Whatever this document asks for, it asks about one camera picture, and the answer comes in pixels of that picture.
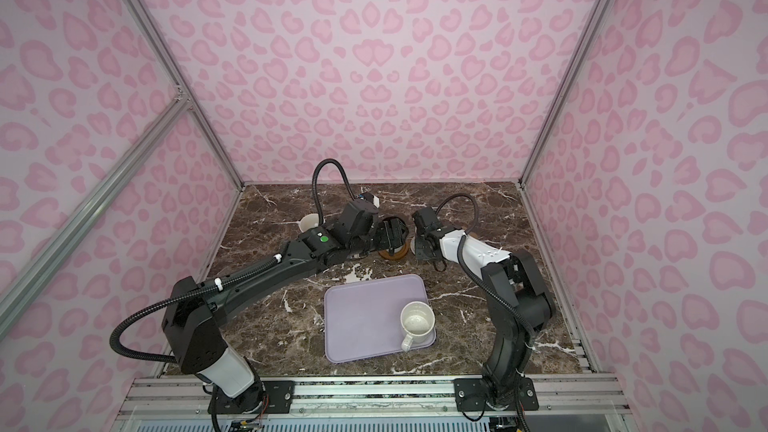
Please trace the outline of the black mug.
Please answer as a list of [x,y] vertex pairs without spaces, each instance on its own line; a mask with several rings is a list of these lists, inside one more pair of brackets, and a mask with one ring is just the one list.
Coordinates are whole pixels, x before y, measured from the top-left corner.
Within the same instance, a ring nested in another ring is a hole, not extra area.
[[394,255],[406,245],[409,234],[408,226],[404,220],[397,216],[385,218],[381,225],[383,232],[381,249]]

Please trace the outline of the brown round wooden coaster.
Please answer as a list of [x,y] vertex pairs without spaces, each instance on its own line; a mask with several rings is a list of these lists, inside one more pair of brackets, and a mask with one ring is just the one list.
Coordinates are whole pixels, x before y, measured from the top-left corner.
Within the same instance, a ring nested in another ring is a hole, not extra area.
[[409,252],[410,252],[410,244],[405,243],[403,246],[397,248],[394,252],[390,252],[389,250],[380,250],[378,254],[384,260],[399,261],[404,259]]

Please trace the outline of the light blue mug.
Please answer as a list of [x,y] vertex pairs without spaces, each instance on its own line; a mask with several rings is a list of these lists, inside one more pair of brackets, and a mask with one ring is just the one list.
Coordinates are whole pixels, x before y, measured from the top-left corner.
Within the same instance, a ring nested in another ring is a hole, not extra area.
[[316,228],[319,226],[319,215],[317,213],[307,214],[300,219],[298,225],[302,233]]

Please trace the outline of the white cream mug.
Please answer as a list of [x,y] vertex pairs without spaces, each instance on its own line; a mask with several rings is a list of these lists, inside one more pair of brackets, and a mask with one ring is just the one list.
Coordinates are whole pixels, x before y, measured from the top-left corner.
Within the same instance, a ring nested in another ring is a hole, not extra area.
[[413,301],[403,307],[400,325],[404,333],[401,350],[409,352],[430,337],[435,327],[435,315],[426,302]]

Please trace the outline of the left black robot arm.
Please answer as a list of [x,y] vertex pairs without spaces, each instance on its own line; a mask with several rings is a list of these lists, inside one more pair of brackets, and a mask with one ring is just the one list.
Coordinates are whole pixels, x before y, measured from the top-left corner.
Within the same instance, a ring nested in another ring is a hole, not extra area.
[[181,279],[161,323],[172,361],[184,374],[201,375],[237,397],[242,389],[215,376],[214,369],[234,351],[220,329],[252,303],[300,279],[379,251],[407,244],[405,221],[380,217],[372,202],[357,198],[340,216],[302,232],[278,253],[234,273],[203,282]]

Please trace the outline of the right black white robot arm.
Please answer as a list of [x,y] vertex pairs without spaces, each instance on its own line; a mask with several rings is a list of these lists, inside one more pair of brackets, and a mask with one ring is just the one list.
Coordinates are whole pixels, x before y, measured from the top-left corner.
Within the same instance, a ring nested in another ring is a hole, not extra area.
[[425,207],[412,214],[417,257],[454,262],[480,288],[495,327],[490,355],[483,364],[479,395],[466,393],[460,407],[477,408],[478,401],[497,410],[539,408],[533,381],[525,370],[537,335],[555,313],[552,294],[533,256],[509,252],[469,235],[438,218]]

